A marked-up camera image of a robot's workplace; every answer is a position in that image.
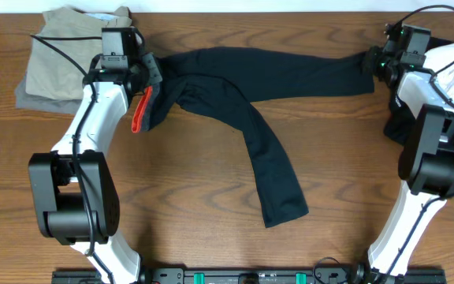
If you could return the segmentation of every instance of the white wall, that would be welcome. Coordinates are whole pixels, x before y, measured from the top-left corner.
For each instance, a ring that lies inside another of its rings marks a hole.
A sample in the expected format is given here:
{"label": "white wall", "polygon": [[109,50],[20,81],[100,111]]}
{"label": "white wall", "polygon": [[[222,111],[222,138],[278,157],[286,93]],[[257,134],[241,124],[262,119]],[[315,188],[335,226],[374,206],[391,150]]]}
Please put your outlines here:
{"label": "white wall", "polygon": [[311,12],[412,11],[454,0],[0,0],[0,13],[41,13],[62,6],[85,12]]}

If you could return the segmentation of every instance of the dark fabric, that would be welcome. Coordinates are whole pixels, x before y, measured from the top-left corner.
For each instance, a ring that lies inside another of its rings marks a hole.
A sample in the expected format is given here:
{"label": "dark fabric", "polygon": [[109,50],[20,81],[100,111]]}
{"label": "dark fabric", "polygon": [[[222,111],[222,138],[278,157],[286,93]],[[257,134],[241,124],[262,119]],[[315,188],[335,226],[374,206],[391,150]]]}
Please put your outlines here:
{"label": "dark fabric", "polygon": [[[451,43],[453,42],[447,39],[430,37],[426,50],[428,51],[436,47],[443,47]],[[401,101],[395,92],[390,96],[389,109],[392,115],[386,122],[383,133],[391,140],[404,145],[416,123],[416,118],[413,116],[409,106]]]}
{"label": "dark fabric", "polygon": [[151,127],[173,103],[218,119],[243,132],[266,227],[308,213],[285,150],[250,102],[300,96],[358,95],[374,91],[361,74],[364,54],[342,59],[218,47],[160,60],[164,81],[153,106]]}

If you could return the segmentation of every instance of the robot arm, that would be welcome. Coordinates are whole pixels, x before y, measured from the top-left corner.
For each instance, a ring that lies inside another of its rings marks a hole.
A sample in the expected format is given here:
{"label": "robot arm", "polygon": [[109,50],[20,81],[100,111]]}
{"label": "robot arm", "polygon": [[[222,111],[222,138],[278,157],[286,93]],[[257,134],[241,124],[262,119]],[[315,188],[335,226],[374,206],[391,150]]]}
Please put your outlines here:
{"label": "robot arm", "polygon": [[[78,175],[82,175],[95,232],[94,253],[87,258],[104,283],[134,283],[144,278],[140,255],[130,249],[118,229],[120,204],[105,160],[118,122],[132,97],[149,85],[149,67],[155,64],[148,54],[144,63],[141,60],[145,55],[136,34],[141,36],[134,28],[102,30],[102,55],[93,60],[84,78],[84,98],[72,124],[50,153],[34,154],[29,162],[41,233],[87,254],[91,245],[90,224],[83,197],[59,189],[78,182]],[[101,69],[92,68],[99,59]],[[90,83],[97,93],[94,96]],[[75,173],[73,137],[84,116],[77,147],[82,173]]]}
{"label": "robot arm", "polygon": [[402,283],[419,238],[446,199],[454,196],[454,107],[431,85],[424,69],[430,30],[389,26],[383,49],[372,47],[364,62],[415,117],[399,160],[399,196],[381,235],[369,247],[365,283]]}

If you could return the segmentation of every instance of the folded cloth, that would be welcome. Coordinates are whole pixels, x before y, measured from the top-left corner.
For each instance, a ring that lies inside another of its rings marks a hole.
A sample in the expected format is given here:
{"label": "folded cloth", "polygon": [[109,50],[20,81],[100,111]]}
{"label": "folded cloth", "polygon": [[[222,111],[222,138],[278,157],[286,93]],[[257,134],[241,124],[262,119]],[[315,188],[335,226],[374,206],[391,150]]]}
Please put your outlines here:
{"label": "folded cloth", "polygon": [[[430,49],[425,56],[423,67],[437,72],[454,60],[454,43]],[[437,83],[454,101],[454,64],[437,75]],[[392,115],[386,122],[384,134],[398,144],[404,145],[416,119],[406,103],[395,93],[389,100],[389,109]]]}
{"label": "folded cloth", "polygon": [[15,88],[15,107],[17,109],[41,110],[59,114],[75,114],[82,103],[81,99],[49,99],[39,95],[29,95],[25,92],[25,79]]}
{"label": "folded cloth", "polygon": [[[113,19],[88,16],[71,9],[60,8],[43,13],[46,24],[39,36],[83,37],[101,36],[102,28],[123,28],[131,24],[126,7],[119,8]],[[102,53],[99,39],[89,40],[49,40],[49,43],[78,62],[86,71],[92,58]],[[25,91],[29,95],[39,95],[49,99],[82,99],[83,75],[74,65],[60,54],[36,40],[32,43],[29,58]]]}
{"label": "folded cloth", "polygon": [[147,123],[164,120],[176,102],[194,114],[243,132],[266,227],[297,219],[308,208],[285,150],[250,102],[374,91],[362,74],[364,54],[329,59],[254,48],[217,47],[160,60],[163,82]]}

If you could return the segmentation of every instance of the wood grain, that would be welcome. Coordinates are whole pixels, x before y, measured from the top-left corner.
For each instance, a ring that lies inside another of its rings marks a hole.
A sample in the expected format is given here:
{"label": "wood grain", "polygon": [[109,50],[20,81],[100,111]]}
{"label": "wood grain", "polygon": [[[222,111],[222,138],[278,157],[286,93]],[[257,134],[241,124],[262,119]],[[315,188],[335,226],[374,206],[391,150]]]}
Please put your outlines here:
{"label": "wood grain", "polygon": [[[402,13],[134,14],[159,56],[201,47],[258,47],[342,57],[385,41]],[[454,40],[454,15],[412,24]],[[58,268],[90,267],[38,231],[27,163],[49,151],[72,116],[16,110],[29,34],[41,15],[0,15],[0,283],[45,283]],[[309,267],[323,256],[358,260],[379,235],[398,192],[401,147],[382,129],[389,93],[255,103],[283,143],[311,213],[265,229],[241,133],[174,107],[149,133],[121,120],[108,162],[121,199],[121,229],[145,261],[188,267]],[[432,221],[414,265],[441,265],[454,283],[454,200]]]}

